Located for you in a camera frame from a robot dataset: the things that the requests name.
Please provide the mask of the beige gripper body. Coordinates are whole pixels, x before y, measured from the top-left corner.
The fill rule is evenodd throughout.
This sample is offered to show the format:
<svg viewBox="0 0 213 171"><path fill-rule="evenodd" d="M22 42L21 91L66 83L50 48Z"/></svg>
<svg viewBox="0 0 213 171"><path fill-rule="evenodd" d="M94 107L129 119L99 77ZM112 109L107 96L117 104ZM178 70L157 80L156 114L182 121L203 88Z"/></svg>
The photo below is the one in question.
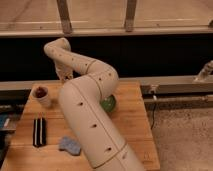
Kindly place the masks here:
<svg viewBox="0 0 213 171"><path fill-rule="evenodd" d="M73 70L60 62L55 62L55 71L62 83L73 78Z"/></svg>

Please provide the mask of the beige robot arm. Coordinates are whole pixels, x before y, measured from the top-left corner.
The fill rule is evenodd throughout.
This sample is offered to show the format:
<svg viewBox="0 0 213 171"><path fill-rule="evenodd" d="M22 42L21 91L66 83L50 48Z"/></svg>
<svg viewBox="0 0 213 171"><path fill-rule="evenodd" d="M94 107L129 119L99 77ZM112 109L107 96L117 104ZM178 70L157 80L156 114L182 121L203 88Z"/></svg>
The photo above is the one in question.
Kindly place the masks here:
<svg viewBox="0 0 213 171"><path fill-rule="evenodd" d="M79 74L63 84L58 102L93 170L145 171L100 105L115 91L117 71L103 61L72 52L65 38L46 44L44 52L55 62Z"/></svg>

